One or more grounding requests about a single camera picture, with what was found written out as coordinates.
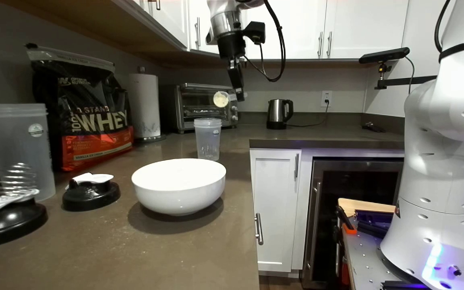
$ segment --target small bowl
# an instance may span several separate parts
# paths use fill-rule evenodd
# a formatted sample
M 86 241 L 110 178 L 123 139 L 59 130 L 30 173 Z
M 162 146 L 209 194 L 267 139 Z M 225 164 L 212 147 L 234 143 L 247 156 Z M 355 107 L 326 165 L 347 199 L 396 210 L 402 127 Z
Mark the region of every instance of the small bowl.
M 212 204 L 225 188 L 226 168 L 210 159 L 176 157 L 151 162 L 131 173 L 135 196 L 144 207 L 186 215 Z

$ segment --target clear plastic cup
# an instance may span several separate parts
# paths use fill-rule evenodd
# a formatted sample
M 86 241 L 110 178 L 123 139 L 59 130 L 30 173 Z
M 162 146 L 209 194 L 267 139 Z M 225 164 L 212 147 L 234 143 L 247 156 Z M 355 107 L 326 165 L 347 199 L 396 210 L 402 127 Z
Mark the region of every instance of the clear plastic cup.
M 194 118 L 197 157 L 218 159 L 220 118 Z
M 48 122 L 43 102 L 0 102 L 0 191 L 38 188 L 54 193 Z

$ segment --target dark countertop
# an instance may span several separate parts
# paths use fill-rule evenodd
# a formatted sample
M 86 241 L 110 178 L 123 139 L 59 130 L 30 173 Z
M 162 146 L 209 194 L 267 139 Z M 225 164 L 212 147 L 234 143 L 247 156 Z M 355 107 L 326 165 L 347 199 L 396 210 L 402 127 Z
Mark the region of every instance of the dark countertop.
M 262 115 L 223 128 L 218 160 L 226 167 L 222 197 L 199 215 L 168 218 L 136 202 L 130 175 L 143 164 L 196 156 L 193 133 L 170 133 L 86 168 L 107 172 L 120 197 L 99 209 L 60 209 L 64 178 L 44 199 L 48 220 L 0 244 L 0 288 L 259 288 L 249 183 L 249 146 L 400 146 L 400 133 L 362 130 L 355 115 L 320 125 L 265 130 Z

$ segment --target protein powder bag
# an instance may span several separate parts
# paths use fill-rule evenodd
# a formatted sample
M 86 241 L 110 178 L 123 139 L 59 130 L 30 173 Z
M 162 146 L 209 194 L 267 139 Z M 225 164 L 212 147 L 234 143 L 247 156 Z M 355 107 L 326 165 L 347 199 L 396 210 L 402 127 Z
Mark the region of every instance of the protein powder bag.
M 109 60 L 28 43 L 35 101 L 48 110 L 56 170 L 77 170 L 131 147 L 123 88 Z

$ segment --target electric kettle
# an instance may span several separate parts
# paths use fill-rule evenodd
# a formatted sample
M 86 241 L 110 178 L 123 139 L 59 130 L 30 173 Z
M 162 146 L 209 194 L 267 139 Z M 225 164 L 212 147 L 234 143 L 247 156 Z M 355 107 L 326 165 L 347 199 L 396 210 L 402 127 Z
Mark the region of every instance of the electric kettle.
M 273 98 L 267 102 L 267 128 L 284 128 L 284 122 L 292 115 L 292 101 Z

